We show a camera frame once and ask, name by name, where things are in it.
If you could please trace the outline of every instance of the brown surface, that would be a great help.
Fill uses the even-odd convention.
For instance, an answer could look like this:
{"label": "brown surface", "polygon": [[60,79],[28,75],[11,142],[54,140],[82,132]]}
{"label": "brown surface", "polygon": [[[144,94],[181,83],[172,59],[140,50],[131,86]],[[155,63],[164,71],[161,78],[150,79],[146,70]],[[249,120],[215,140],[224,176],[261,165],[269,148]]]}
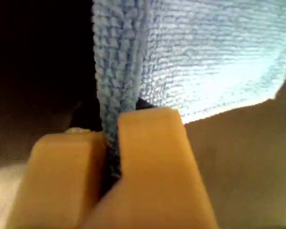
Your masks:
{"label": "brown surface", "polygon": [[[68,109],[57,109],[61,103],[53,106],[56,111],[40,109],[25,105],[11,87],[5,90],[0,91],[0,225],[33,142],[65,129],[70,119]],[[222,226],[286,226],[286,84],[273,101],[186,128]]]}

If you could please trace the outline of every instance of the dark background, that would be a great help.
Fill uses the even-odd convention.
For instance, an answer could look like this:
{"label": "dark background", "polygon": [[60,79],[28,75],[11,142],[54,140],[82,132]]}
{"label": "dark background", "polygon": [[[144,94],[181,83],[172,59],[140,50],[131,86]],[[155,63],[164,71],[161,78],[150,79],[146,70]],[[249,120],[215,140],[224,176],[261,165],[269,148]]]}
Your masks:
{"label": "dark background", "polygon": [[92,0],[0,0],[0,161],[26,159],[95,96],[91,8]]}

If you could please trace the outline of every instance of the microfiber cloth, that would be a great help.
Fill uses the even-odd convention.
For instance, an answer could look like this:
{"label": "microfiber cloth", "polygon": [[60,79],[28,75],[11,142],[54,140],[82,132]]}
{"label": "microfiber cloth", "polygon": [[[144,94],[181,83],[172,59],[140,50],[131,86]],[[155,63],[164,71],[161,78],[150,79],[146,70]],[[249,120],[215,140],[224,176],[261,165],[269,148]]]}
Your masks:
{"label": "microfiber cloth", "polygon": [[138,97],[187,123],[274,98],[286,79],[286,0],[94,0],[102,126]]}

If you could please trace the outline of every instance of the fabric texture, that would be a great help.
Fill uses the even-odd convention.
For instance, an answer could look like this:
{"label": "fabric texture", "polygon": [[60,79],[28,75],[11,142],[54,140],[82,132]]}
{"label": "fabric texture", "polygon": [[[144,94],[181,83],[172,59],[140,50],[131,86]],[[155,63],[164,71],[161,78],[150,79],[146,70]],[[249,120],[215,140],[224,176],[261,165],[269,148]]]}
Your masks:
{"label": "fabric texture", "polygon": [[286,79],[286,0],[95,0],[92,21],[113,149],[138,97],[187,123],[274,98]]}

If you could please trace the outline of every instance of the blue microfiber towel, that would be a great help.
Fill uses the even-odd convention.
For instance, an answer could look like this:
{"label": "blue microfiber towel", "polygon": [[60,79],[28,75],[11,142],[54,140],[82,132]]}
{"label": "blue microfiber towel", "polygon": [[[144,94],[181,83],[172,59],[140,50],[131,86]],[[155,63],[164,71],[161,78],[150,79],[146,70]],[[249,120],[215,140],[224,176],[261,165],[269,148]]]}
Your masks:
{"label": "blue microfiber towel", "polygon": [[187,123],[274,98],[286,79],[286,0],[95,0],[92,21],[112,156],[138,97]]}

